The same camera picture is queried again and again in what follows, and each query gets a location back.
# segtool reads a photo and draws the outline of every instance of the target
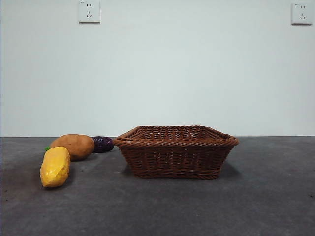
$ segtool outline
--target wicker basket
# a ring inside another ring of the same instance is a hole
[[[139,126],[114,140],[135,176],[216,179],[238,140],[204,126]]]

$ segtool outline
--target mango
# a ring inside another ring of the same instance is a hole
[[[40,167],[40,179],[44,187],[63,185],[69,176],[70,154],[65,147],[54,147],[46,151]]]

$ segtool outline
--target purple eggplant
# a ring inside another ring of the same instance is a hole
[[[91,137],[94,141],[95,147],[92,153],[103,153],[111,151],[114,148],[113,140],[108,137],[95,136]]]

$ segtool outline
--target electrical outlet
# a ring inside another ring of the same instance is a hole
[[[310,2],[292,3],[291,23],[293,25],[311,25],[313,23],[314,6]]]
[[[79,22],[100,23],[99,0],[79,1]]]

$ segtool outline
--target potato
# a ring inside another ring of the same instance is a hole
[[[65,147],[69,151],[71,161],[80,161],[92,153],[94,141],[87,135],[66,134],[50,144],[50,148],[54,147]]]

